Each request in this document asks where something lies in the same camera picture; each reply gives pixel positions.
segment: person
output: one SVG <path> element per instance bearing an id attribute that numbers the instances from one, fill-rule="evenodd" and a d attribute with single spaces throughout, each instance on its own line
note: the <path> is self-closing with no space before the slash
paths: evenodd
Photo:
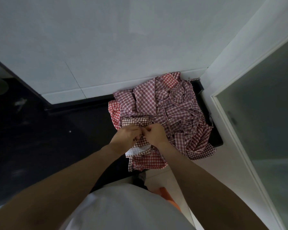
<path id="1" fill-rule="evenodd" d="M 168 162 L 205 230 L 267 229 L 233 191 L 177 151 L 158 123 L 119 129 L 101 150 L 17 194 L 0 209 L 0 229 L 194 229 L 165 199 L 134 185 L 89 194 L 104 170 L 141 135 Z"/>

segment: pile of fabric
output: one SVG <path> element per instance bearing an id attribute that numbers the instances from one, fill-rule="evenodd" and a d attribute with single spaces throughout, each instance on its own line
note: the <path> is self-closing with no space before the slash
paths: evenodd
<path id="1" fill-rule="evenodd" d="M 134 123 L 146 127 L 160 123 L 169 142 L 191 160 L 202 159 L 215 153 L 208 143 L 212 127 L 205 122 L 192 84 L 181 80 L 180 72 L 156 77 L 134 89 L 113 93 L 109 113 L 115 128 Z M 145 137 L 127 153 L 128 170 L 163 169 L 167 163 L 158 149 Z"/>

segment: person's left hand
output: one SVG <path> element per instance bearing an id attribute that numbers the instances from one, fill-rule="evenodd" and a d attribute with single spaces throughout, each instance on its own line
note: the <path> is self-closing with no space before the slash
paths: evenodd
<path id="1" fill-rule="evenodd" d="M 109 146 L 120 155 L 131 149 L 135 142 L 141 138 L 142 131 L 134 123 L 122 127 L 113 136 Z"/>

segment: hand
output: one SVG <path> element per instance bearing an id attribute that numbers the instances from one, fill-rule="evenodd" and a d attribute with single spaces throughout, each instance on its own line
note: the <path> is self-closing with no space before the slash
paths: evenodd
<path id="1" fill-rule="evenodd" d="M 123 155 L 131 149 L 141 137 L 141 129 L 134 123 L 122 127 L 111 139 L 109 146 L 113 151 Z"/>
<path id="2" fill-rule="evenodd" d="M 146 140 L 153 146 L 157 147 L 162 143 L 168 143 L 164 127 L 160 123 L 150 124 L 146 127 L 141 127 L 142 134 Z"/>

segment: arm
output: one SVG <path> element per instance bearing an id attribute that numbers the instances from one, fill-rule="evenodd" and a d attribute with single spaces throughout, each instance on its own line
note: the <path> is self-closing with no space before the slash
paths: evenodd
<path id="1" fill-rule="evenodd" d="M 227 186 L 172 146 L 161 124 L 142 127 L 147 141 L 168 162 L 193 214 L 205 230 L 264 229 L 258 216 Z"/>
<path id="2" fill-rule="evenodd" d="M 140 134 L 134 124 L 123 127 L 109 145 L 17 194 L 0 209 L 0 229 L 58 229 Z"/>

